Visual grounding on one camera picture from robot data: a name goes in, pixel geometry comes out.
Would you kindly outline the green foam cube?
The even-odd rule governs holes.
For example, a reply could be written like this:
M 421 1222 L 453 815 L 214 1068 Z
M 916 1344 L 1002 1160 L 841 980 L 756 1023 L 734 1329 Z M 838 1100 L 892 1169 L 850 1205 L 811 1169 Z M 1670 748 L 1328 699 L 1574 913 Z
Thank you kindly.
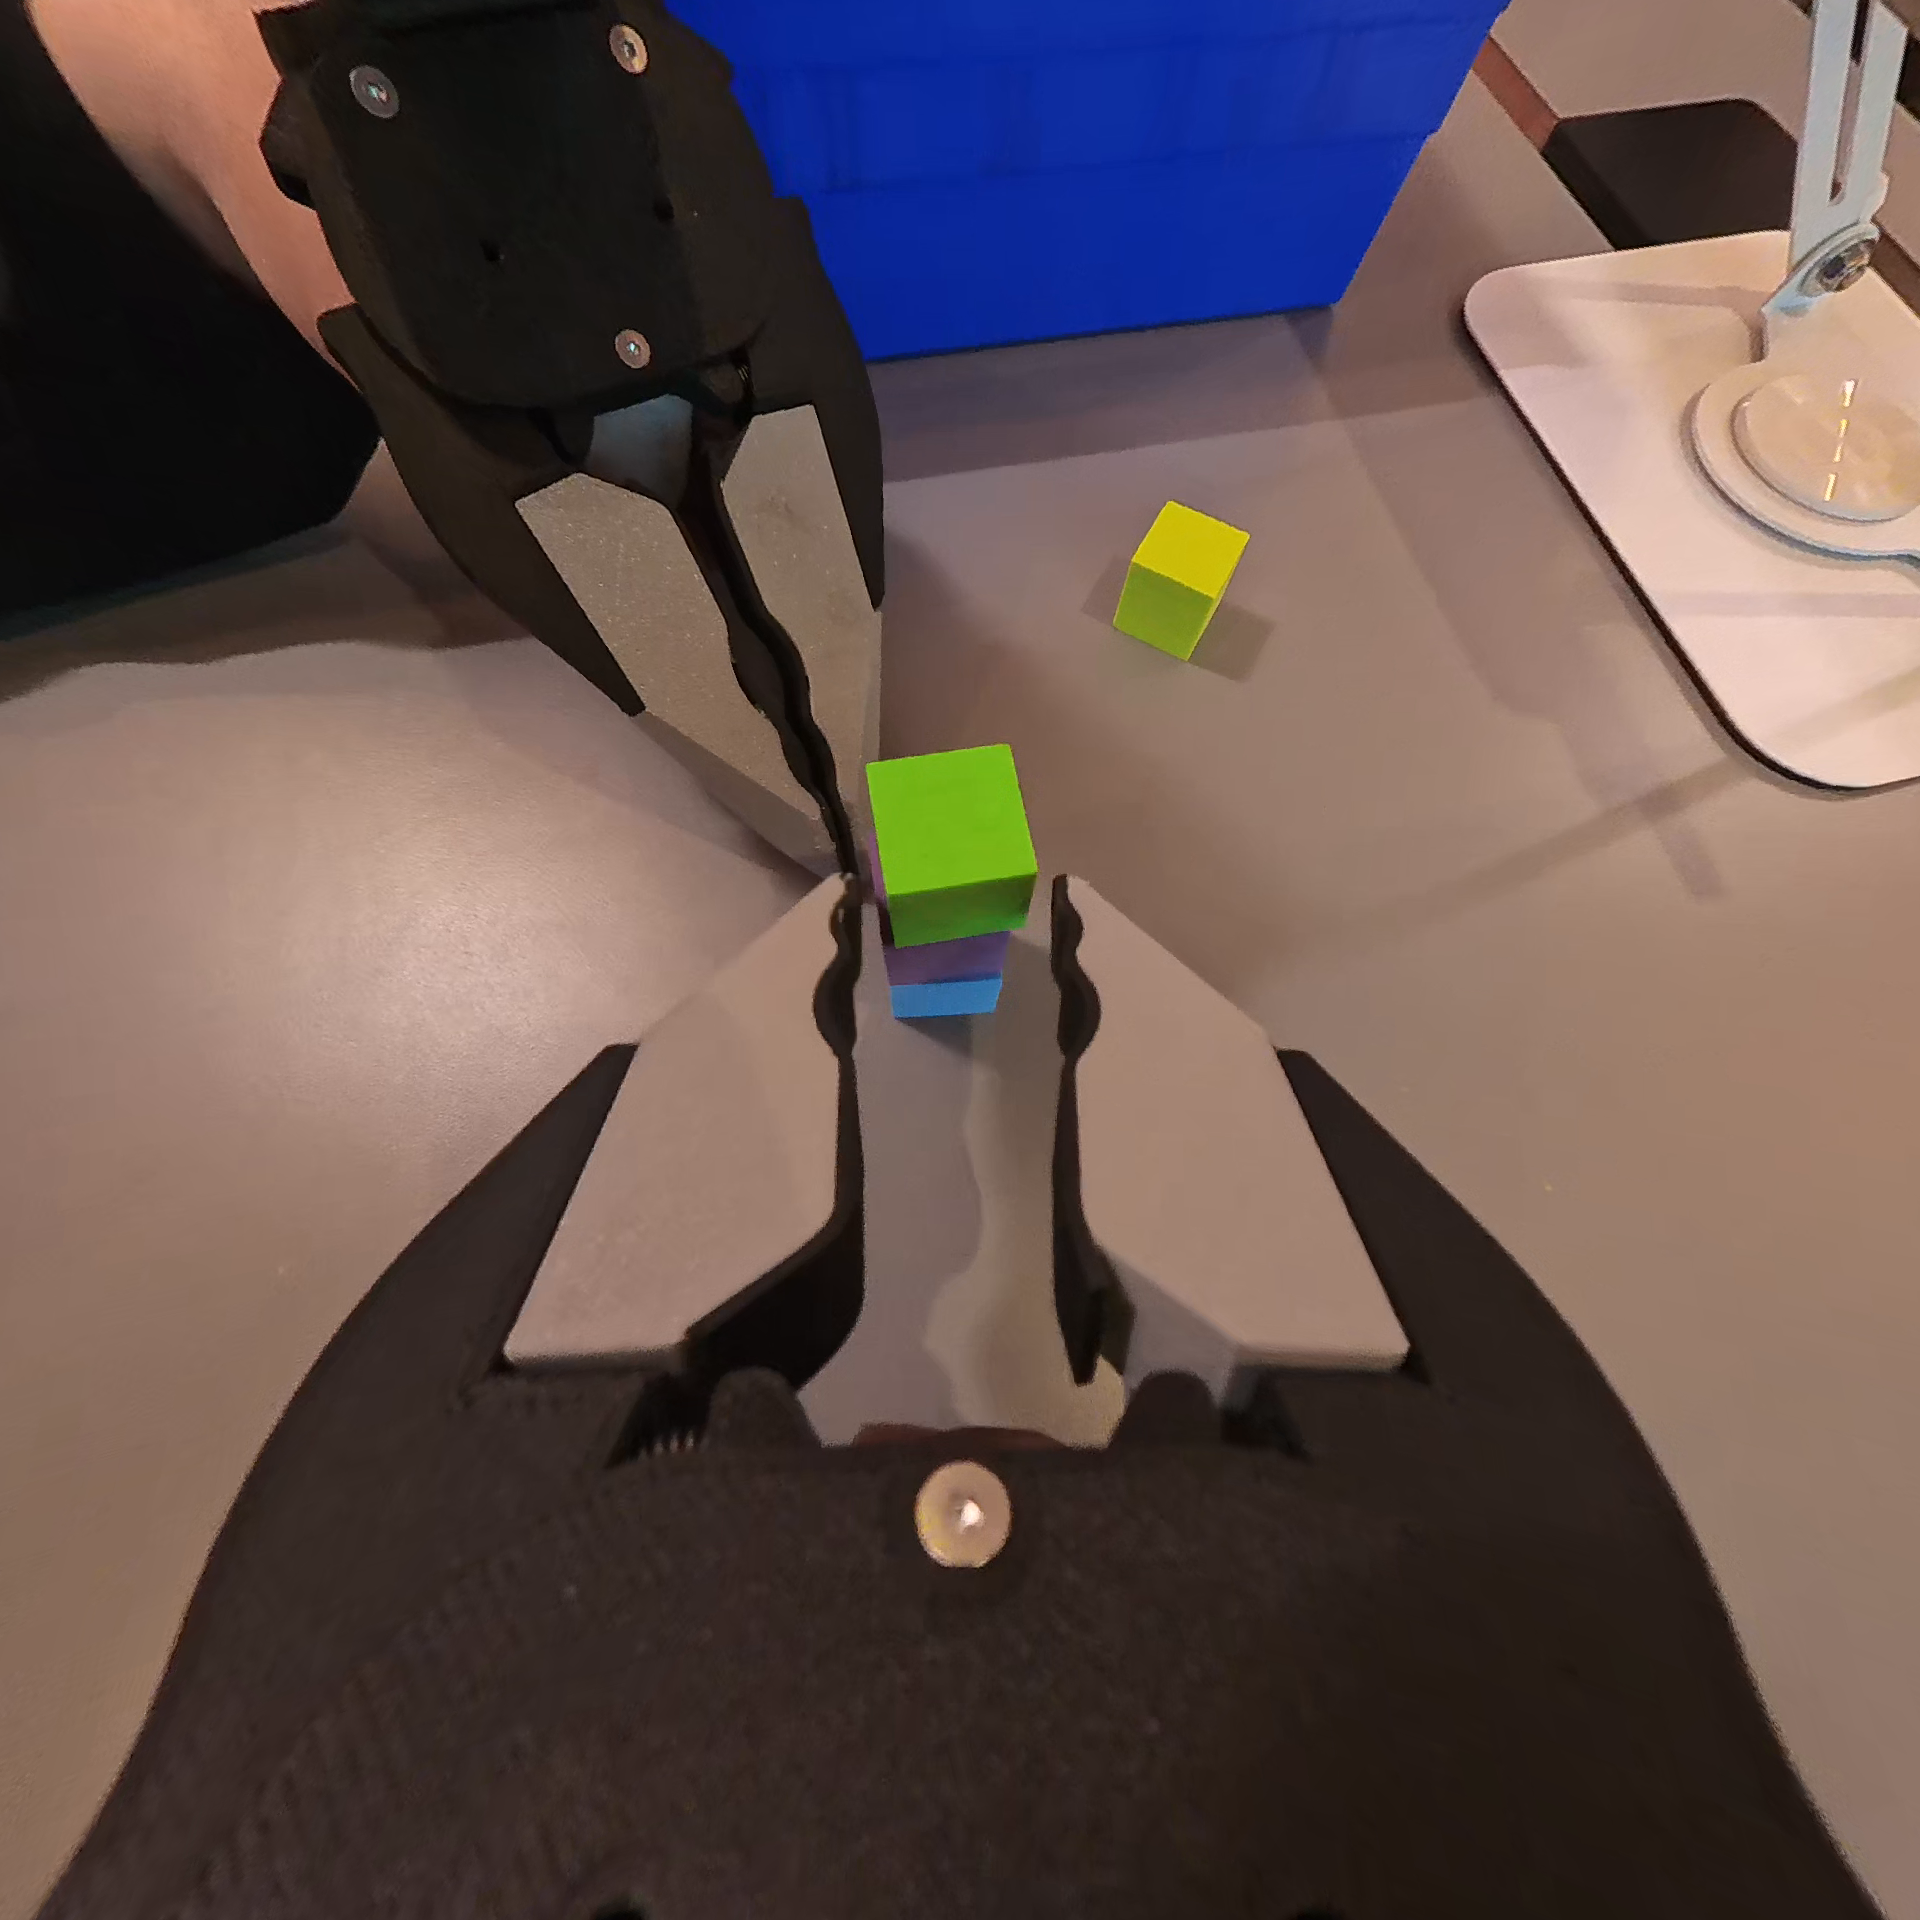
M 867 785 L 896 947 L 1027 924 L 1040 863 L 1009 743 L 877 759 Z

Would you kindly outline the person's left forearm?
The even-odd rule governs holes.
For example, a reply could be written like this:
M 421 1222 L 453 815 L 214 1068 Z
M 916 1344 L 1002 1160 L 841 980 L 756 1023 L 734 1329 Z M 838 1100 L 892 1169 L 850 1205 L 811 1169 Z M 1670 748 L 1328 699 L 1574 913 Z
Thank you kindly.
M 5 628 L 334 519 L 377 424 L 210 263 L 5 4 Z

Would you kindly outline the purple foam cube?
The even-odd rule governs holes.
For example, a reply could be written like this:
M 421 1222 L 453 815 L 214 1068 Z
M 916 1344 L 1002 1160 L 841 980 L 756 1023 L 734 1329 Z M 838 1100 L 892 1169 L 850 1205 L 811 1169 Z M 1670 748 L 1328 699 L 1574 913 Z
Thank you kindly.
M 965 934 L 937 943 L 898 947 L 880 934 L 880 955 L 892 989 L 948 985 L 957 980 L 1000 975 L 1013 932 Z

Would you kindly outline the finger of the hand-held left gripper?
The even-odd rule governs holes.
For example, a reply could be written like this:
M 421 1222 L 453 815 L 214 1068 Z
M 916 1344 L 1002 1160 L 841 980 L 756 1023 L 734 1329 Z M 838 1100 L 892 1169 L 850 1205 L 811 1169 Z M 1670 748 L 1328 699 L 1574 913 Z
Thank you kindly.
M 825 815 L 742 693 L 729 623 L 672 511 L 587 472 L 528 494 L 516 511 L 640 695 L 640 728 L 773 848 L 837 872 Z
M 874 829 L 867 766 L 880 753 L 882 614 L 817 409 L 796 404 L 750 421 L 721 491 L 760 598 L 798 646 L 806 711 L 864 845 Z

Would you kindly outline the white document stand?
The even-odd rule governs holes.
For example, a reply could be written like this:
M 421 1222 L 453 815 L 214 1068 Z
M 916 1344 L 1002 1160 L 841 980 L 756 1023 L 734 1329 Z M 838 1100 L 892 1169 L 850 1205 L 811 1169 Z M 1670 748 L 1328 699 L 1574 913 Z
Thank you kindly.
M 1608 238 L 1489 272 L 1480 356 L 1730 735 L 1837 793 L 1918 777 L 1915 280 L 1889 137 L 1915 4 L 1813 4 L 1787 134 L 1746 101 L 1563 121 Z

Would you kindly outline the yellow foam cube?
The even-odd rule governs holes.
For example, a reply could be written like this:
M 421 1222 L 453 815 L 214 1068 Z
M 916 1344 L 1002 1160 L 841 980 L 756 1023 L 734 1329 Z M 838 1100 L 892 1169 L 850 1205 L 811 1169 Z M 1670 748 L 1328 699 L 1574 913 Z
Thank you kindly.
M 1250 535 L 1171 497 L 1126 563 L 1113 628 L 1182 663 L 1219 612 Z

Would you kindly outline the blue plastic bin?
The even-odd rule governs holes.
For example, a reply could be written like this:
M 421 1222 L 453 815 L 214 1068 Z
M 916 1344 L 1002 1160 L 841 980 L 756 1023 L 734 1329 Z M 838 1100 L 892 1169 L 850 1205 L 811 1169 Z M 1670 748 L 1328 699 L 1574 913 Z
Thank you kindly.
M 1341 299 L 1501 3 L 685 3 L 872 361 Z

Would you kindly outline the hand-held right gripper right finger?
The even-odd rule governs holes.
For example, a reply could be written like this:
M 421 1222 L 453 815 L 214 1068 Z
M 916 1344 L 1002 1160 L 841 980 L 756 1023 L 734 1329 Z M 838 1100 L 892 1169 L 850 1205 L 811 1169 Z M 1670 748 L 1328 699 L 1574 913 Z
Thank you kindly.
M 1072 1379 L 1397 1369 L 1408 1335 L 1265 1029 L 1080 878 L 1052 884 L 1050 961 Z

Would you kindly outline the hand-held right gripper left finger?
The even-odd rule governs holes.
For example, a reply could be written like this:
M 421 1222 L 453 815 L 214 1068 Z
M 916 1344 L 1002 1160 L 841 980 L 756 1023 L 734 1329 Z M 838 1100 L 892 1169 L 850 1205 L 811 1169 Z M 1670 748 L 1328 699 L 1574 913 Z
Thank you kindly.
M 860 937 L 824 879 L 638 1041 L 510 1365 L 825 1369 L 861 1308 Z

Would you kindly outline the person's left hand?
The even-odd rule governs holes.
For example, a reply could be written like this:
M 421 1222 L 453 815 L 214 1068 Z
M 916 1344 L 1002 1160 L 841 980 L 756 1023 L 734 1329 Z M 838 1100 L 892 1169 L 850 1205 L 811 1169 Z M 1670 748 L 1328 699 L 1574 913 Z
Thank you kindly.
M 274 3 L 30 3 L 40 43 L 133 179 L 229 279 L 316 352 L 350 301 L 321 220 L 259 148 L 278 70 L 256 25 Z

